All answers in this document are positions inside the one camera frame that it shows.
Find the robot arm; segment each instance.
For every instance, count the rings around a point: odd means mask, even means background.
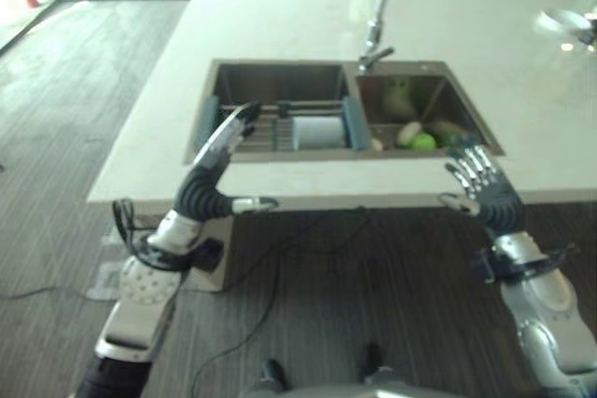
[[[195,158],[174,208],[157,231],[139,242],[127,241],[132,256],[120,273],[120,300],[104,325],[76,398],[141,396],[188,271],[195,267],[211,272],[221,259],[217,244],[200,243],[202,223],[278,205],[270,198],[229,198],[215,188],[258,114],[256,104],[237,108]]]
[[[487,282],[500,281],[522,350],[554,396],[597,393],[597,343],[578,314],[576,293],[558,269],[565,251],[543,253],[525,231],[521,199],[491,154],[470,139],[451,151],[447,170],[465,196],[442,194],[448,207],[477,218],[493,240],[480,254]]]

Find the double sink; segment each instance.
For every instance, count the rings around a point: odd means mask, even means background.
[[[189,159],[227,114],[247,102],[261,103],[262,112],[256,131],[237,148],[239,162],[443,157],[463,133],[504,154],[444,62],[381,61],[362,74],[356,62],[216,61],[206,89]],[[346,147],[296,150],[293,117],[340,117],[357,126],[349,123]],[[396,136],[413,121],[434,137],[436,148],[398,146]]]

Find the black cable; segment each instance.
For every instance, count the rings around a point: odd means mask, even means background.
[[[134,204],[130,199],[118,199],[112,201],[112,214],[118,234],[124,241],[124,245],[131,255],[137,256],[137,249],[134,246],[134,232],[144,230],[155,230],[155,227],[137,227],[134,223]]]
[[[244,272],[244,274],[239,279],[237,279],[234,283],[230,284],[224,290],[222,290],[222,292],[227,292],[227,291],[230,291],[231,289],[239,286],[244,281],[246,281],[253,274],[253,272],[255,272],[255,270],[258,269],[261,266],[261,264],[271,254],[279,255],[278,260],[277,260],[277,266],[276,266],[276,272],[275,272],[275,277],[274,277],[274,281],[273,281],[272,291],[271,291],[270,302],[268,303],[268,306],[266,307],[266,310],[264,311],[263,315],[257,322],[257,325],[253,328],[253,330],[249,333],[249,335],[247,337],[245,337],[241,342],[230,347],[229,349],[221,351],[218,354],[212,356],[211,358],[209,358],[207,361],[205,361],[199,367],[199,369],[195,373],[193,382],[191,384],[190,398],[195,398],[197,395],[197,388],[199,385],[199,377],[201,376],[202,371],[209,364],[214,363],[218,359],[221,359],[237,350],[240,350],[244,345],[246,345],[257,334],[259,329],[265,324],[266,320],[268,320],[268,317],[270,317],[270,314],[271,314],[271,310],[273,309],[275,299],[276,299],[277,295],[279,294],[279,290],[280,290],[280,274],[281,274],[281,269],[282,269],[282,256],[285,254],[285,249],[287,249],[290,242],[298,239],[304,233],[306,233],[308,230],[310,230],[314,226],[318,225],[321,220],[322,220],[321,217],[315,218],[309,224],[307,224],[306,226],[303,226],[297,232],[293,233],[291,236],[287,236],[279,241],[276,241],[272,246],[270,246],[270,248],[262,256],[259,257],[259,259],[256,261],[256,263],[253,264],[253,266],[251,266],[249,269],[247,269]],[[353,232],[343,243],[338,244],[331,251],[309,251],[309,252],[307,252],[307,254],[325,254],[325,255],[340,254],[346,247],[348,247],[362,233],[362,231],[368,226],[368,224],[370,222],[371,222],[371,213],[367,213],[367,218],[365,219],[363,224],[361,226],[359,226],[359,228],[355,232]]]
[[[345,242],[339,244],[334,249],[332,249],[330,251],[301,251],[301,253],[302,254],[318,254],[318,255],[336,255],[336,254],[339,254],[340,250],[343,250],[346,246],[348,246],[351,242],[353,242],[353,240],[355,240],[361,234],[361,232],[363,230],[365,230],[365,228],[371,222],[371,214],[372,214],[372,212],[369,211],[368,209],[364,208],[364,207],[359,207],[359,208],[354,209],[354,210],[348,210],[348,211],[343,211],[343,212],[346,212],[346,213],[364,213],[367,216],[367,218],[365,219],[365,221],[363,222],[363,224],[349,238],[346,239]],[[307,224],[306,226],[303,226],[302,228],[300,228],[299,230],[297,230],[296,232],[294,232],[292,235],[283,237],[282,239],[276,241],[274,244],[272,244],[268,248],[267,251],[265,251],[263,253],[262,256],[260,256],[257,259],[257,261],[253,264],[253,266],[251,266],[249,269],[247,269],[244,272],[244,274],[242,274],[234,282],[226,285],[226,287],[222,291],[220,291],[220,293],[227,293],[228,291],[231,291],[232,289],[240,286],[251,275],[253,275],[253,273],[261,266],[261,264],[270,255],[274,254],[277,251],[279,251],[280,253],[285,253],[286,250],[289,248],[288,246],[289,246],[289,244],[291,242],[293,242],[294,240],[297,240],[298,238],[300,238],[302,235],[304,235],[305,233],[307,233],[309,230],[311,230],[316,225],[319,225],[319,223],[322,220],[323,220],[323,217],[314,218],[314,219],[312,219],[312,221],[309,224]]]
[[[21,300],[24,298],[33,297],[34,295],[40,295],[40,294],[44,294],[44,293],[53,293],[53,292],[67,293],[70,295],[75,295],[79,298],[82,298],[83,300],[93,300],[92,298],[87,297],[83,293],[80,293],[76,289],[68,288],[65,286],[44,286],[43,288],[38,288],[38,289],[34,289],[32,291],[27,291],[26,293],[19,293],[19,294],[14,294],[14,295],[0,294],[0,300],[6,300],[6,301]]]
[[[195,398],[195,396],[197,394],[199,378],[201,376],[201,372],[205,369],[205,367],[207,367],[211,363],[214,363],[218,359],[221,359],[221,358],[233,353],[234,351],[240,350],[242,347],[244,347],[246,344],[248,344],[251,341],[251,339],[257,334],[257,332],[261,329],[261,327],[268,320],[268,318],[270,317],[271,311],[273,310],[273,305],[275,304],[276,297],[278,296],[278,294],[280,292],[280,277],[281,277],[280,271],[282,270],[281,265],[282,265],[282,260],[281,260],[281,258],[278,258],[276,272],[275,272],[275,276],[273,279],[273,285],[271,287],[271,295],[270,295],[270,300],[268,302],[268,306],[265,308],[265,311],[259,318],[259,320],[258,320],[257,324],[255,325],[255,327],[253,328],[253,330],[251,330],[251,332],[249,332],[249,334],[241,342],[230,347],[229,349],[221,351],[220,353],[212,356],[197,369],[197,372],[195,373],[195,376],[193,377],[193,383],[190,388],[190,398]]]
[[[270,257],[270,255],[272,255],[276,252],[282,252],[283,249],[285,247],[287,247],[291,242],[300,238],[302,235],[307,233],[313,227],[317,226],[321,221],[322,221],[321,217],[314,218],[314,219],[312,219],[312,221],[309,224],[301,227],[299,230],[294,232],[292,235],[290,235],[290,236],[287,235],[287,236],[281,238],[280,240],[276,241],[275,243],[273,243],[268,248],[268,250],[265,251],[257,259],[257,261],[249,269],[247,269],[244,272],[244,274],[242,274],[239,278],[237,278],[232,283],[226,285],[226,287],[224,289],[222,289],[222,291],[220,291],[219,293],[227,293],[227,292],[233,290],[234,288],[237,288],[241,284],[243,284],[249,277],[251,277],[251,275],[253,275],[253,273],[263,264],[263,262]]]
[[[372,211],[366,212],[366,217],[363,220],[363,223],[358,227],[358,229],[355,230],[346,240],[344,240],[340,244],[337,244],[333,249],[329,251],[306,250],[301,251],[301,253],[308,255],[340,255],[347,247],[349,247],[352,244],[354,240],[356,240],[360,236],[361,233],[363,233],[363,231],[369,226],[369,224],[371,224],[372,214]]]

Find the floor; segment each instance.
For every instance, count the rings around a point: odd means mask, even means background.
[[[101,263],[126,256],[101,244],[109,212],[85,197],[185,4],[66,4],[0,58],[0,295],[46,285],[83,292]],[[593,330],[596,211],[529,207],[542,247],[573,240],[583,249],[563,271]],[[417,385],[470,397],[540,396],[498,288],[471,272],[471,255],[485,244],[480,228],[440,209],[243,217],[230,260],[234,287],[181,294],[144,396],[190,396],[195,370],[255,326],[278,267],[271,316],[247,345],[202,370],[196,398],[236,398],[268,356],[296,386],[352,381],[370,340]],[[0,398],[67,396],[110,309],[59,292],[0,300]]]

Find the kitchen island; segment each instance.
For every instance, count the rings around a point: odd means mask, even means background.
[[[215,61],[355,62],[376,2],[191,0],[89,201],[127,197],[140,213],[169,210]],[[381,48],[396,48],[388,61],[449,65],[525,202],[596,200],[597,54],[539,33],[545,7],[578,1],[389,0]],[[435,206],[438,193],[459,192],[444,161],[232,162],[219,189],[276,197],[280,210]]]

